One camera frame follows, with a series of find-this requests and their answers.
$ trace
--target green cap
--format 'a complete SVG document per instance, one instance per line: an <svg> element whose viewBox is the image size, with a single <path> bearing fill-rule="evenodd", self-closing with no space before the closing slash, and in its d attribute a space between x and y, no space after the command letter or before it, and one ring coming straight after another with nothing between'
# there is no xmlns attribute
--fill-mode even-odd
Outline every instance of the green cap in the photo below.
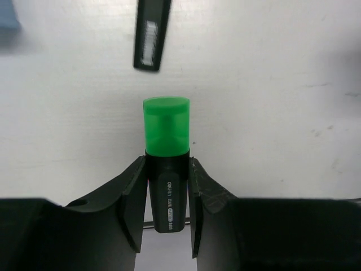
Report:
<svg viewBox="0 0 361 271"><path fill-rule="evenodd" d="M172 157L190 150L190 100L157 97L143 102L147 154Z"/></svg>

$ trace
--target white surface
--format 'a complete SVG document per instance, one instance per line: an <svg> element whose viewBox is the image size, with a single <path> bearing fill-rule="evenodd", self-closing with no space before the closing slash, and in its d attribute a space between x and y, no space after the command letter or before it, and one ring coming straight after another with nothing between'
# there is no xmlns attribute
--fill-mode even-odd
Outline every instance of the white surface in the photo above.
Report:
<svg viewBox="0 0 361 271"><path fill-rule="evenodd" d="M160 234L154 229L143 231L142 248L137 254L134 271L196 271L192 259L190 227L180 233Z"/></svg>
<svg viewBox="0 0 361 271"><path fill-rule="evenodd" d="M238 196L361 195L361 1L173 0L156 75L132 67L136 0L14 3L0 196L66 204L118 175L158 95L191 99L192 155Z"/></svg>

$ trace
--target black object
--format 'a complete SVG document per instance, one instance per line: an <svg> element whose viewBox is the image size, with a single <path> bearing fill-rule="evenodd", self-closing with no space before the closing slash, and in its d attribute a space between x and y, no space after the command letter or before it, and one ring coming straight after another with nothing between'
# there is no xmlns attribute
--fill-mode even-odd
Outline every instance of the black object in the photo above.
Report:
<svg viewBox="0 0 361 271"><path fill-rule="evenodd" d="M190 152L173 157L149 154L146 157L154 228L159 233L181 231L186 218Z"/></svg>
<svg viewBox="0 0 361 271"><path fill-rule="evenodd" d="M198 271L361 270L359 199L240 199L187 160ZM0 200L0 270L134 270L151 163L139 157L67 207Z"/></svg>
<svg viewBox="0 0 361 271"><path fill-rule="evenodd" d="M134 68L159 71L170 0L138 0Z"/></svg>

